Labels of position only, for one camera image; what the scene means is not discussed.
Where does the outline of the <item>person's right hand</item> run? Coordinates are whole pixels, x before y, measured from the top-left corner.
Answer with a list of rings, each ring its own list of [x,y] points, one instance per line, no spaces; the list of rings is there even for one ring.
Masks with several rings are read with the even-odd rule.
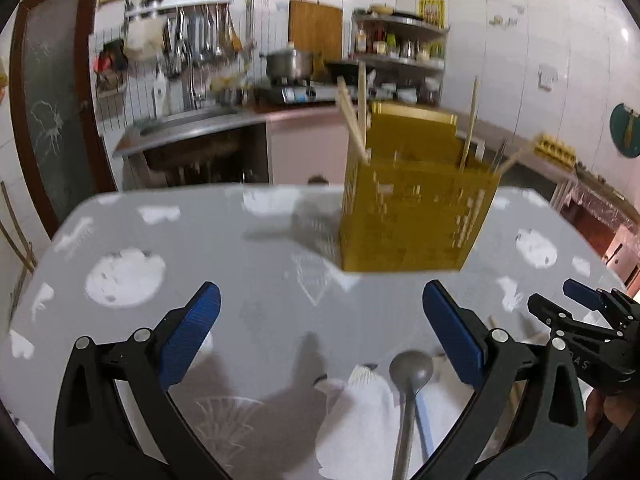
[[[617,396],[607,396],[602,391],[593,389],[586,402],[588,436],[594,434],[603,417],[623,432],[638,409],[639,390],[627,390]]]

